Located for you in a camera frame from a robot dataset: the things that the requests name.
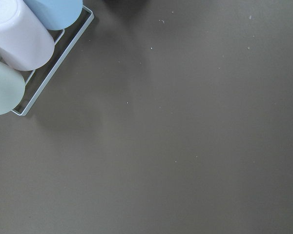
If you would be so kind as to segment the white cup rack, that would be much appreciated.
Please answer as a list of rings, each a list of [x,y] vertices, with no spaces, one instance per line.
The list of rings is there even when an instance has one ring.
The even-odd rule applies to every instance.
[[[22,100],[11,112],[18,116],[25,116],[29,112],[48,82],[94,18],[94,13],[83,5],[80,16],[71,26],[58,31],[49,31],[55,41],[53,56],[48,63],[36,70],[20,72],[25,81],[25,92]]]

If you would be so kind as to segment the blue cup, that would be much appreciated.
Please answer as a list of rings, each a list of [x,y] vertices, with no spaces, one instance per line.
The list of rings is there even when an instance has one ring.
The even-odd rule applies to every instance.
[[[25,4],[48,30],[71,26],[83,9],[82,0],[24,0]]]

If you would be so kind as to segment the white cup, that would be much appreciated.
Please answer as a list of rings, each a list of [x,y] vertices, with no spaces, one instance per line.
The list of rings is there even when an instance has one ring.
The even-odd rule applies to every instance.
[[[0,62],[0,115],[12,111],[22,100],[24,92],[23,76]]]

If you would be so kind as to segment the pink cup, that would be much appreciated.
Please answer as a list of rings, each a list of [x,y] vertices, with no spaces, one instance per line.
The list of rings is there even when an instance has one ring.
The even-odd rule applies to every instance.
[[[38,69],[53,56],[53,37],[22,0],[0,0],[0,55],[20,71]]]

